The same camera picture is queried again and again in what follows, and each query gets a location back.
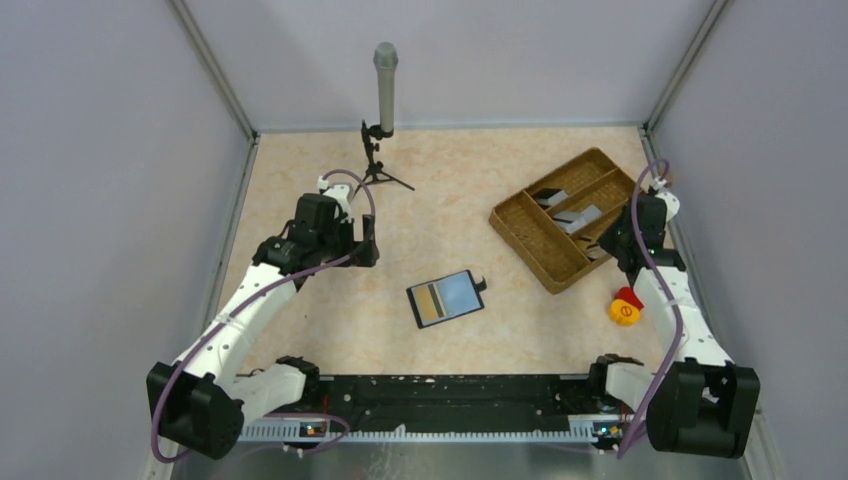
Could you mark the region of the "gold credit card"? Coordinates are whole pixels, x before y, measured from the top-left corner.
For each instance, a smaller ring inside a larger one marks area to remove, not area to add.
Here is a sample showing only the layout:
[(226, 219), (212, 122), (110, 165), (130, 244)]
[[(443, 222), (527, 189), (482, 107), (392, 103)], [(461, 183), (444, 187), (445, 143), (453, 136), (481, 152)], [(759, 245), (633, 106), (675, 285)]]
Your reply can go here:
[(416, 303), (424, 324), (437, 323), (448, 316), (448, 311), (435, 283), (429, 283), (416, 290)]

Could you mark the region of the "black leather card holder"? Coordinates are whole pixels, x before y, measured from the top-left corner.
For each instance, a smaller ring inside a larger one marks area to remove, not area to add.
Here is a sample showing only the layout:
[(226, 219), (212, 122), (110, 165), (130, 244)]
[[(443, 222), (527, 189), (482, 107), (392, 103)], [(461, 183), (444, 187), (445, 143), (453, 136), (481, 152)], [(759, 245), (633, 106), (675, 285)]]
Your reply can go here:
[[(421, 321), (416, 303), (416, 290), (429, 283), (435, 283), (448, 311), (448, 316), (437, 323), (424, 324)], [(481, 293), (488, 287), (484, 277), (476, 280), (470, 270), (462, 270), (435, 280), (423, 282), (406, 289), (415, 323), (419, 329), (429, 328), (446, 321), (474, 313), (485, 308)]]

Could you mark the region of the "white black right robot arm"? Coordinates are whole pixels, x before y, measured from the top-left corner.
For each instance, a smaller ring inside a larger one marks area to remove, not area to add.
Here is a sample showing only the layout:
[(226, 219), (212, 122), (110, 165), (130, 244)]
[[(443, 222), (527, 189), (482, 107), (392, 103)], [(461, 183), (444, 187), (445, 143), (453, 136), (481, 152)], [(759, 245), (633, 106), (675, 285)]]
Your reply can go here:
[(599, 358), (586, 397), (600, 412), (625, 403), (634, 414), (631, 437), (645, 435), (657, 451), (737, 459), (746, 449), (760, 379), (718, 343), (681, 255), (664, 245), (666, 224), (678, 208), (667, 190), (640, 193), (599, 238), (666, 353), (656, 370), (615, 355)]

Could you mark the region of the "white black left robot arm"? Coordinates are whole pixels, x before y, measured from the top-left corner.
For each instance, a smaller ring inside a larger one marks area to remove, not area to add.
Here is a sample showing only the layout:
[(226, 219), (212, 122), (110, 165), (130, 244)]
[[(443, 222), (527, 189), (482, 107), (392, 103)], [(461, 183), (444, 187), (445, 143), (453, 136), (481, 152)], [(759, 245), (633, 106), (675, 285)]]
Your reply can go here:
[(171, 461), (163, 440), (220, 459), (242, 428), (259, 418), (285, 405), (302, 414), (317, 407), (321, 388), (312, 363), (284, 357), (250, 377), (240, 377), (239, 371), (265, 328), (310, 276), (333, 267), (375, 265), (375, 214), (363, 215), (363, 237), (355, 240), (352, 197), (348, 183), (302, 195), (294, 218), (259, 244), (235, 293), (201, 337), (176, 360), (158, 362), (149, 371), (156, 460)]

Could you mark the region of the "gold card stack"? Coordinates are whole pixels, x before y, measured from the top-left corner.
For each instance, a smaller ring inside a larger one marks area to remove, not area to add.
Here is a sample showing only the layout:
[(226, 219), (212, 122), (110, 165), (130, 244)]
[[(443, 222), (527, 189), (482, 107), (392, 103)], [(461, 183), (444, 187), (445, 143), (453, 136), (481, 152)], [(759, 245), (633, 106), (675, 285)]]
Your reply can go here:
[(590, 261), (596, 261), (607, 256), (607, 252), (596, 241), (580, 239), (576, 242), (576, 245)]

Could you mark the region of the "silver card stack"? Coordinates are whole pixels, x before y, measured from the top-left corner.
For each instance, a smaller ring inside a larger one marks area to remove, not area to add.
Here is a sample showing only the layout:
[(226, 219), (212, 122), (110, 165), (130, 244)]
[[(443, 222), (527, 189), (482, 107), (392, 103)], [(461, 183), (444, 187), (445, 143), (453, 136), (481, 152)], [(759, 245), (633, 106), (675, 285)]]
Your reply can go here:
[(590, 204), (580, 211), (563, 210), (556, 213), (552, 220), (566, 234), (572, 234), (587, 226), (590, 222), (600, 217), (602, 211), (595, 205)]

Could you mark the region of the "black card stack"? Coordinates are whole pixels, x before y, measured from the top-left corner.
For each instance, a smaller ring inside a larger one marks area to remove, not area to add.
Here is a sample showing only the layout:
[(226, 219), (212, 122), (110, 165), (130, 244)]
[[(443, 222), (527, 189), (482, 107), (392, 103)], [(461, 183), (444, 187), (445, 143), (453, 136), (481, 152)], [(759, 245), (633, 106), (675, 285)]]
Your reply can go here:
[(563, 190), (558, 188), (543, 188), (533, 193), (531, 198), (534, 202), (539, 205), (541, 208), (546, 209), (553, 207), (560, 202), (566, 200), (569, 194)]

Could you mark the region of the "black mini tripod stand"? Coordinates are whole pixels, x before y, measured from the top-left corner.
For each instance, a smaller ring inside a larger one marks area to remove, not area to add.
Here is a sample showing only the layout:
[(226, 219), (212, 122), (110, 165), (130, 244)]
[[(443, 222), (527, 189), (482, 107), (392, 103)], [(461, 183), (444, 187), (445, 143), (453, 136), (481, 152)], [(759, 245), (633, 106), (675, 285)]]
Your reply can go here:
[(361, 122), (361, 140), (367, 158), (367, 167), (364, 172), (363, 182), (366, 186), (385, 183), (397, 183), (404, 188), (415, 191), (415, 188), (407, 182), (400, 180), (385, 171), (382, 161), (375, 159), (375, 154), (380, 151), (380, 141), (391, 138), (394, 132), (385, 131), (380, 124), (368, 125), (365, 120)]

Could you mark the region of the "red yellow emergency stop button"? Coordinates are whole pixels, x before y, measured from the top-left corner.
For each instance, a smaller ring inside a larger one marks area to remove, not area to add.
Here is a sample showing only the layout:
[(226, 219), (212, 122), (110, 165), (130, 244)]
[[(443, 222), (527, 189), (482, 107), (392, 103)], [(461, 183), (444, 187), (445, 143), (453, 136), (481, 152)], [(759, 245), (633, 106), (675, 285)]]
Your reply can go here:
[(617, 325), (632, 326), (640, 321), (644, 308), (643, 302), (631, 287), (622, 287), (614, 295), (607, 315)]

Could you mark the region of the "woven wicker divided tray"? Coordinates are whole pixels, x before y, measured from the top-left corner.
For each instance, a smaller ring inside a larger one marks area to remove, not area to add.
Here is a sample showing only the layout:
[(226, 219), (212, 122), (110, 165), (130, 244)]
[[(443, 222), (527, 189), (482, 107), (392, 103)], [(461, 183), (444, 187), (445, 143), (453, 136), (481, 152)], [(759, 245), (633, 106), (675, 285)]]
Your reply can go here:
[(623, 213), (634, 187), (593, 147), (498, 203), (489, 223), (543, 288), (558, 294), (609, 259), (597, 241)]

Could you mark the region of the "grey microphone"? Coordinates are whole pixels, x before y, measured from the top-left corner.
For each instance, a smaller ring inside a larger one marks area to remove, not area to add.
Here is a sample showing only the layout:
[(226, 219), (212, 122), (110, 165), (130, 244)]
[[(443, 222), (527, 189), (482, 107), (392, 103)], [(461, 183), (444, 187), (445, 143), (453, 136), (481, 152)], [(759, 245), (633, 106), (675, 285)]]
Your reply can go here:
[(395, 85), (399, 56), (391, 42), (379, 43), (373, 55), (377, 75), (379, 128), (390, 137), (395, 130)]

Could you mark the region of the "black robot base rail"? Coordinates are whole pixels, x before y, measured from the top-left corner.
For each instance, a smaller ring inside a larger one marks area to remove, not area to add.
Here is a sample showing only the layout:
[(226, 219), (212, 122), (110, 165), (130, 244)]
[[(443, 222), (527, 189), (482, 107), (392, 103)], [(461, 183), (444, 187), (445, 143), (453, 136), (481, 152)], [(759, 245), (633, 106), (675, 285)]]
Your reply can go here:
[(581, 415), (621, 408), (586, 375), (336, 375), (308, 383), (301, 410), (336, 415), (355, 433), (566, 432)]

